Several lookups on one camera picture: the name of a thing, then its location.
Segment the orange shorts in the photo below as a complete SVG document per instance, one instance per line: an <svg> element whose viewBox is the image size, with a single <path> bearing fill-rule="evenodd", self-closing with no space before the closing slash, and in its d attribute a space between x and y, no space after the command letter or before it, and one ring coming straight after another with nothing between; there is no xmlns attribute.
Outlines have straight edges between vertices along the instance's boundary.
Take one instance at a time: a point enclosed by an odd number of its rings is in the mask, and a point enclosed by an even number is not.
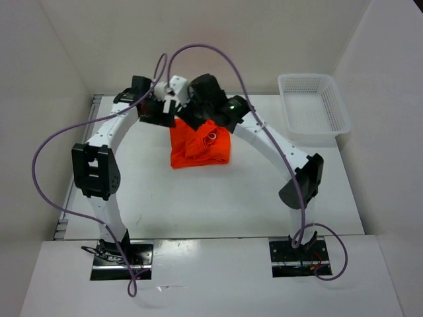
<svg viewBox="0 0 423 317"><path fill-rule="evenodd" d="M211 120L195 130L177 119L169 131L173 169L229 163L231 135Z"/></svg>

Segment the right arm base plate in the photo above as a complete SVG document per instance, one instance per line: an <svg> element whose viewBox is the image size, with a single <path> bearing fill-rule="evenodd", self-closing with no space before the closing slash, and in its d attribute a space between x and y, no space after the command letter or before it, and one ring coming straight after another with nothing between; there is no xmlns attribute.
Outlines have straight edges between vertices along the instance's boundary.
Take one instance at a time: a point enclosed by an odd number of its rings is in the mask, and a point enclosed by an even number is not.
<svg viewBox="0 0 423 317"><path fill-rule="evenodd" d="M273 278L314 276L316 269L324 277L332 275L323 238L318 238L307 251L293 249L288 238L273 238L268 244Z"/></svg>

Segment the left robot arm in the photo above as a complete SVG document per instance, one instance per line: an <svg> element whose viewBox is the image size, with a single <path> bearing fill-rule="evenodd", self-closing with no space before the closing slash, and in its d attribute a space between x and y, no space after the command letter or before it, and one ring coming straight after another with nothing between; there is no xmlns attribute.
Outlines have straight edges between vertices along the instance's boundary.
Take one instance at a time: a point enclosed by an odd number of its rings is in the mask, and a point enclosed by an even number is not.
<svg viewBox="0 0 423 317"><path fill-rule="evenodd" d="M121 174L115 158L123 138L137 121L170 126L171 111L165 109L167 85L161 81L134 76L132 85L113 100L111 111L85 143L71 150L75 186L82 191L100 221L100 240L90 251L98 257L124 264L132 256L128 229L122 221L116 192Z"/></svg>

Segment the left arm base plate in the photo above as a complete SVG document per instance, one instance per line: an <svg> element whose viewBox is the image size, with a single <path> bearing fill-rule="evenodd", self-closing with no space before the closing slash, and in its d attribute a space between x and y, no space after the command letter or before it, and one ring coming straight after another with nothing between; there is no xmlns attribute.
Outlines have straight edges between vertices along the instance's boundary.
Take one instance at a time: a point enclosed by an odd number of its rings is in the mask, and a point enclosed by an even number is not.
<svg viewBox="0 0 423 317"><path fill-rule="evenodd" d="M91 268L91 281L129 281L131 275L122 255L117 252L100 251L100 244L96 248L82 247L94 255ZM137 280L150 280L153 263L153 242L132 240L127 259Z"/></svg>

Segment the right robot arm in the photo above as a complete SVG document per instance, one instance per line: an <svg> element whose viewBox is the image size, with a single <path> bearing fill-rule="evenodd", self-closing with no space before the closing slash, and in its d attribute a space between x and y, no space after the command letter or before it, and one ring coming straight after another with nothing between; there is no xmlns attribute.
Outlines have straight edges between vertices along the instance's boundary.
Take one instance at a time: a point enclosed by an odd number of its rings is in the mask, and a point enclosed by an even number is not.
<svg viewBox="0 0 423 317"><path fill-rule="evenodd" d="M254 147L279 170L286 183L278 195L291 214L289 249L294 258L307 258L317 239L307 206L318 193L323 157L291 144L259 116L247 96L228 97L213 75L193 81L173 76L170 89L180 102L176 115L188 127L198 130L211 121Z"/></svg>

